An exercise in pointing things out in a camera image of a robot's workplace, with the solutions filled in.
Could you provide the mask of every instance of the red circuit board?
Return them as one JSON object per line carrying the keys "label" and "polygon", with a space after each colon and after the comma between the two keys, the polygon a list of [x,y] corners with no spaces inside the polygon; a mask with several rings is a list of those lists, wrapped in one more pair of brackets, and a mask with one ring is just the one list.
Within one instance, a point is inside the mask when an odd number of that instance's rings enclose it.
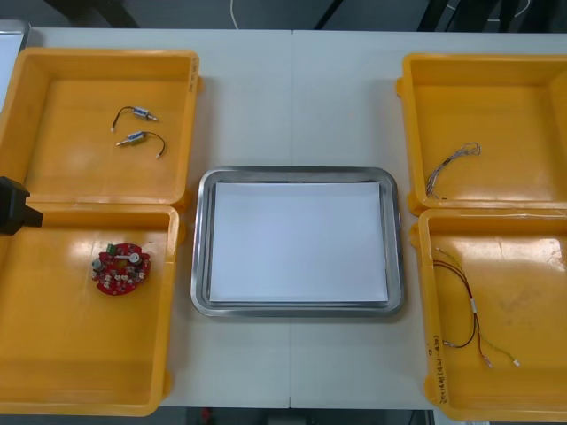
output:
{"label": "red circuit board", "polygon": [[109,244],[92,264],[92,280],[97,282],[97,288],[113,296],[135,290],[148,278],[151,268],[150,254],[142,253],[142,248],[133,243]]}

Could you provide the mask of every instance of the white sheet of paper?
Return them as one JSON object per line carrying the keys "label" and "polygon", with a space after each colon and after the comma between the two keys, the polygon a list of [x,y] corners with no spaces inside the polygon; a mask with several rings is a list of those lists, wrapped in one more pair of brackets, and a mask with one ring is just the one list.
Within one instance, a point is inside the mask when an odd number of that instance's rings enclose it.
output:
{"label": "white sheet of paper", "polygon": [[0,111],[23,36],[23,34],[0,35]]}
{"label": "white sheet of paper", "polygon": [[212,301],[388,299],[379,183],[217,183]]}

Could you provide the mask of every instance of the connector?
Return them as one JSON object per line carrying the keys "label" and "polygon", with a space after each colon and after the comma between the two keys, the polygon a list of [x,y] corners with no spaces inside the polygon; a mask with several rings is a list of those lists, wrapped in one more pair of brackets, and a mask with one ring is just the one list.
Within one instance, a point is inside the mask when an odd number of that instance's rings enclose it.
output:
{"label": "connector", "polygon": [[125,144],[141,142],[145,138],[144,131],[136,131],[128,135],[123,141],[116,143],[116,146],[123,146]]}
{"label": "connector", "polygon": [[150,113],[150,111],[148,111],[147,109],[138,108],[137,106],[135,106],[134,109],[132,109],[132,112],[138,118],[142,118],[144,120],[159,121],[158,117],[156,117],[155,115],[152,115]]}
{"label": "connector", "polygon": [[486,356],[482,356],[482,358],[485,360],[486,365],[492,369],[493,364],[490,362],[490,360]]}

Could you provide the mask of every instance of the black object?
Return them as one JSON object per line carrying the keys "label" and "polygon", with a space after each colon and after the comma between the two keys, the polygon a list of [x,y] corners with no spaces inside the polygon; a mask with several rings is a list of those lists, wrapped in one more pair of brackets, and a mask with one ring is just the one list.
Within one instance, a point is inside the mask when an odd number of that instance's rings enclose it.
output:
{"label": "black object", "polygon": [[461,0],[454,11],[451,30],[462,33],[482,32],[497,3],[498,0]]}
{"label": "black object", "polygon": [[516,15],[517,7],[520,5],[520,0],[502,0],[500,6],[500,25],[498,26],[499,33],[507,33],[512,19]]}
{"label": "black object", "polygon": [[119,0],[43,0],[63,13],[70,20],[79,18],[85,10],[92,7],[106,19],[113,28],[139,28]]}
{"label": "black object", "polygon": [[29,192],[18,182],[0,177],[0,236],[15,235],[22,226],[40,228],[43,214],[26,205]]}
{"label": "black object", "polygon": [[[555,3],[557,0],[539,1],[541,2],[541,7],[549,11],[554,8],[551,4]],[[445,30],[447,31],[450,28],[452,31],[457,32],[482,32],[497,3],[498,0],[461,0],[455,7],[454,13],[451,15],[451,19]],[[499,32],[507,33],[509,31],[510,24],[517,13],[519,3],[520,0],[501,0]],[[435,31],[447,5],[448,0],[430,0],[422,20],[419,23],[419,27],[417,27],[417,31]],[[541,24],[541,21],[552,14],[553,11],[534,13],[534,15],[537,15],[537,18],[534,19],[534,21],[537,21],[534,27],[538,28],[539,31],[525,32],[547,32],[546,25]]]}
{"label": "black object", "polygon": [[532,0],[518,33],[549,33],[558,0]]}
{"label": "black object", "polygon": [[317,22],[317,25],[315,25],[315,29],[322,29],[342,3],[343,0],[333,0],[333,3],[330,4],[330,6],[327,8],[327,11],[325,11],[321,19],[319,19],[319,22]]}
{"label": "black object", "polygon": [[449,0],[430,0],[417,31],[435,31]]}

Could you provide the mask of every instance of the white table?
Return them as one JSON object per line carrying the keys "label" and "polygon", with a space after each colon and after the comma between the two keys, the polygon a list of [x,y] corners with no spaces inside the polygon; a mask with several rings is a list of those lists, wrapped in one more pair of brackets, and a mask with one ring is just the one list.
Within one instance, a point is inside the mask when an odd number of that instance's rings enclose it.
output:
{"label": "white table", "polygon": [[407,304],[390,321],[207,318],[190,301],[185,243],[165,406],[431,408],[394,92],[401,59],[412,51],[565,54],[565,35],[37,28],[31,43],[196,51],[206,89],[190,185],[219,165],[379,166],[398,183]]}

